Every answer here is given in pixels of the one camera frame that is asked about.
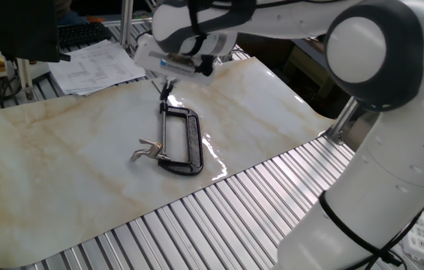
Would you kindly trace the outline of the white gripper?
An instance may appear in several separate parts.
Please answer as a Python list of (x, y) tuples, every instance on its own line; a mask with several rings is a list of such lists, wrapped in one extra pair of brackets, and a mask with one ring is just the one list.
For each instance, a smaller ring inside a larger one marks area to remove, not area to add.
[(165, 101), (179, 80), (191, 83), (209, 85), (215, 75), (214, 67), (211, 67), (210, 75), (205, 75), (200, 65), (203, 61), (197, 57), (177, 55), (163, 52), (151, 34), (144, 34), (137, 40), (137, 50), (134, 54), (134, 62), (144, 69), (158, 72), (169, 79), (161, 90), (160, 100)]

